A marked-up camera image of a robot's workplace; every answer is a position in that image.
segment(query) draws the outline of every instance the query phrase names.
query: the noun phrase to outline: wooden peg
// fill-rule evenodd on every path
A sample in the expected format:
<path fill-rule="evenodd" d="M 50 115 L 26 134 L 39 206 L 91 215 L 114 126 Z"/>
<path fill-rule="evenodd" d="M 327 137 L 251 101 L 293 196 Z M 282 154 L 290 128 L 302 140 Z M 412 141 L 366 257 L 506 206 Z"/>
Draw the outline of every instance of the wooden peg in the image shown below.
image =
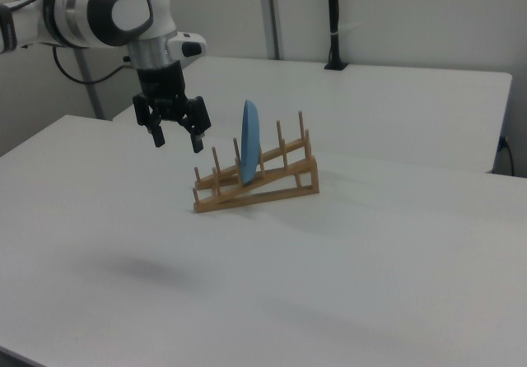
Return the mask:
<path fill-rule="evenodd" d="M 316 160 L 313 159 L 311 162 L 311 187 L 313 188 L 313 191 L 315 193 L 319 193 L 319 170 L 316 164 Z"/>
<path fill-rule="evenodd" d="M 298 173 L 295 174 L 295 181 L 296 181 L 296 186 L 298 188 L 301 188 L 302 187 L 302 182 L 300 181 L 300 174 L 298 174 Z"/>
<path fill-rule="evenodd" d="M 287 149 L 286 149 L 286 141 L 283 140 L 283 139 L 280 140 L 280 149 L 282 149 L 283 168 L 287 169 Z"/>
<path fill-rule="evenodd" d="M 214 156 L 214 164 L 216 165 L 216 171 L 221 174 L 222 169 L 220 168 L 220 161 L 217 159 L 216 147 L 212 147 L 212 155 Z"/>
<path fill-rule="evenodd" d="M 280 120 L 277 121 L 277 130 L 278 130 L 278 142 L 282 143 L 282 125 Z"/>
<path fill-rule="evenodd" d="M 264 155 L 262 154 L 262 147 L 260 147 L 260 172 L 262 173 L 262 178 L 265 178 L 265 165 Z"/>
<path fill-rule="evenodd" d="M 305 131 L 305 158 L 311 160 L 311 140 L 310 140 L 310 130 Z"/>
<path fill-rule="evenodd" d="M 222 191 L 220 189 L 220 178 L 217 176 L 217 171 L 215 168 L 212 169 L 212 175 L 214 177 L 214 187 L 216 188 L 216 194 L 221 196 Z"/>
<path fill-rule="evenodd" d="M 238 140 L 234 138 L 232 141 L 234 142 L 234 150 L 236 152 L 236 159 L 241 160 L 240 159 L 240 148 L 238 147 Z"/>
<path fill-rule="evenodd" d="M 300 136 L 302 141 L 305 140 L 305 131 L 304 131 L 304 114 L 302 111 L 298 112 L 298 119 L 300 120 Z"/>
<path fill-rule="evenodd" d="M 241 162 L 240 159 L 236 157 L 236 172 L 238 173 L 238 185 L 240 185 L 241 188 L 244 187 L 244 183 L 241 180 Z"/>
<path fill-rule="evenodd" d="M 196 200 L 196 204 L 199 204 L 198 190 L 193 188 L 192 191 L 194 192 L 194 200 Z"/>

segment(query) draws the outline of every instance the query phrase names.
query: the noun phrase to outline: white wall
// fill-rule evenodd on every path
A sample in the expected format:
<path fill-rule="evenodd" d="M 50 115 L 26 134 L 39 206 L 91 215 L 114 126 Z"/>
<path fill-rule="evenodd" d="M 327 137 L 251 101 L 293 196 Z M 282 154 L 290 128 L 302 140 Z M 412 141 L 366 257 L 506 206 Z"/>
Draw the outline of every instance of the white wall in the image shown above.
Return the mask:
<path fill-rule="evenodd" d="M 327 61 L 327 1 L 278 0 L 285 59 Z M 361 23 L 341 38 L 353 63 L 511 73 L 504 133 L 527 176 L 527 0 L 340 0 L 340 19 Z"/>
<path fill-rule="evenodd" d="M 171 0 L 179 30 L 196 32 L 212 56 L 267 58 L 261 0 Z"/>
<path fill-rule="evenodd" d="M 72 53 L 60 52 L 64 67 L 76 69 Z M 65 114 L 94 116 L 86 89 L 59 73 L 49 47 L 0 55 L 0 83 L 0 156 Z"/>

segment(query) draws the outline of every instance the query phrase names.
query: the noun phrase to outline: wall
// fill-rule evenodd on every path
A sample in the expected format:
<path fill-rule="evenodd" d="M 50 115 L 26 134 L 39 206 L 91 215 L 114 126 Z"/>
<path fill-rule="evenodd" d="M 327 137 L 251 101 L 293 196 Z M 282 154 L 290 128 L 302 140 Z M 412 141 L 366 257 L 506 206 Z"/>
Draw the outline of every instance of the wall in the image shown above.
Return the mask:
<path fill-rule="evenodd" d="M 283 57 L 327 61 L 327 0 L 277 3 Z M 341 38 L 342 56 L 353 63 L 512 74 L 503 133 L 516 172 L 527 176 L 527 0 L 340 0 L 340 19 L 360 23 Z M 504 153 L 497 172 L 509 174 Z"/>
<path fill-rule="evenodd" d="M 72 53 L 61 50 L 60 58 L 65 68 L 77 68 Z M 0 156 L 65 114 L 94 115 L 86 89 L 60 74 L 49 47 L 0 55 L 0 81 Z"/>

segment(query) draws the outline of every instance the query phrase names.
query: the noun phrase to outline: white tabletop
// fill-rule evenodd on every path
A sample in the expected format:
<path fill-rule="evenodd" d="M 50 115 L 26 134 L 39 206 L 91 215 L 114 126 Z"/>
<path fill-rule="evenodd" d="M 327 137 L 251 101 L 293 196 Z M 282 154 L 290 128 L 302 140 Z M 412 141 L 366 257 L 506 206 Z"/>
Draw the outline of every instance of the white tabletop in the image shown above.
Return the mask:
<path fill-rule="evenodd" d="M 213 161 L 189 143 L 73 117 L 31 138 L 0 159 L 0 346 L 52 366 L 525 362 L 525 180 L 313 144 L 320 195 L 198 215 Z"/>
<path fill-rule="evenodd" d="M 188 96 L 208 106 L 208 135 L 231 137 L 249 99 L 267 123 L 307 112 L 324 151 L 479 173 L 494 165 L 511 88 L 511 76 L 496 72 L 359 65 L 329 72 L 320 63 L 237 58 L 200 58 L 184 74 Z M 114 121 L 137 124 L 133 108 Z M 275 141 L 273 127 L 262 133 Z"/>

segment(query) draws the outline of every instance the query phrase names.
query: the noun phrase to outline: black cable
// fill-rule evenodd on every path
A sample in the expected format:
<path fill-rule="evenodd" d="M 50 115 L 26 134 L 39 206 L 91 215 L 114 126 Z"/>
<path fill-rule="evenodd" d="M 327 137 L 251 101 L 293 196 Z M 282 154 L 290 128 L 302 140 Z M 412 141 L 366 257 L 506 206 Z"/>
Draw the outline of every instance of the black cable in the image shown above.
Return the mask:
<path fill-rule="evenodd" d="M 340 1 L 337 0 L 337 26 L 340 21 Z M 331 59 L 333 58 L 333 47 L 329 48 L 329 54 L 328 54 L 328 63 L 331 63 Z"/>
<path fill-rule="evenodd" d="M 507 141 L 505 141 L 505 144 L 503 145 L 503 147 L 506 147 L 507 148 L 507 151 L 509 152 L 509 159 L 511 161 L 511 175 L 512 176 L 515 176 L 515 173 L 514 173 L 514 160 L 512 159 L 512 151 L 511 151 L 511 147 L 509 146 L 509 144 L 507 143 Z"/>
<path fill-rule="evenodd" d="M 58 55 L 57 55 L 57 47 L 54 46 L 53 47 L 53 58 L 55 60 L 55 64 L 57 64 L 57 67 L 58 69 L 60 70 L 60 72 L 66 77 L 68 78 L 70 81 L 74 81 L 75 83 L 78 83 L 80 85 L 85 85 L 85 86 L 90 86 L 90 85 L 96 85 L 96 84 L 99 84 L 103 81 L 107 81 L 108 79 L 110 79 L 113 75 L 115 75 L 117 72 L 125 69 L 127 66 L 126 65 L 121 65 L 119 68 L 113 70 L 110 74 L 106 75 L 105 77 L 102 77 L 101 79 L 97 79 L 96 81 L 81 81 L 79 79 L 76 79 L 74 77 L 72 77 L 69 73 L 66 72 L 66 70 L 63 68 L 63 66 L 61 65 L 60 61 L 58 60 Z"/>
<path fill-rule="evenodd" d="M 14 7 L 10 7 L 11 12 L 18 11 L 19 9 L 22 9 L 23 7 L 27 7 L 30 3 L 33 3 L 38 0 L 27 0 L 24 2 L 19 3 L 18 5 L 15 5 Z"/>

